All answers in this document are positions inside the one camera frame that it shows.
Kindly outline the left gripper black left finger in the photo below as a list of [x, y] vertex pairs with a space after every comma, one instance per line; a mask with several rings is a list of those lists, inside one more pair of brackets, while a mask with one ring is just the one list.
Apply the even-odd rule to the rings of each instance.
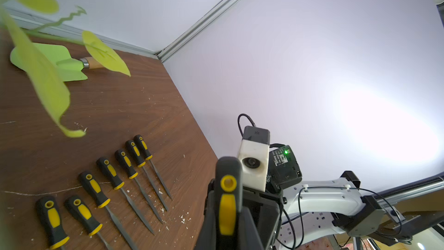
[[215, 179], [212, 179], [208, 185], [208, 194], [205, 201], [204, 221], [194, 250], [216, 249], [217, 229], [215, 205]]

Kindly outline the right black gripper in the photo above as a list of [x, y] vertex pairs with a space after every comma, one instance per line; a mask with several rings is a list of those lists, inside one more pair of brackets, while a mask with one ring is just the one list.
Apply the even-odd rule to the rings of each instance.
[[272, 144], [269, 153], [265, 192], [244, 190], [243, 205], [248, 208], [262, 246], [273, 249], [282, 221], [288, 220], [284, 190], [302, 181], [302, 172], [289, 145]]

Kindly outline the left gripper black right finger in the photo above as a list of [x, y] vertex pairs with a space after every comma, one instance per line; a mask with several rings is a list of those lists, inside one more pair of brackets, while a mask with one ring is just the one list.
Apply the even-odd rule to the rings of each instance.
[[248, 208], [241, 210], [237, 231], [238, 250], [264, 250], [259, 233]]

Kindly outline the yellow black needle file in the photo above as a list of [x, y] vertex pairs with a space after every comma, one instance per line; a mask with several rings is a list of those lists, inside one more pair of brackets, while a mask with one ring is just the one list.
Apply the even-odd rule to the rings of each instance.
[[50, 250], [64, 250], [69, 236], [66, 234], [56, 198], [50, 195], [36, 201], [35, 209], [45, 230]]

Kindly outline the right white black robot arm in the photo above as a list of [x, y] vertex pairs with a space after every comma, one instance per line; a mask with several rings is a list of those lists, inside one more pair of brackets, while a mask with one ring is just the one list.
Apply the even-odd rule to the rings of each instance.
[[303, 182], [292, 149], [244, 141], [238, 152], [244, 170], [244, 205], [255, 216], [265, 250], [294, 250], [325, 236], [372, 236], [385, 244], [409, 244], [401, 215], [398, 228], [383, 231], [380, 222], [394, 211], [382, 196], [363, 189], [351, 171], [332, 181]]

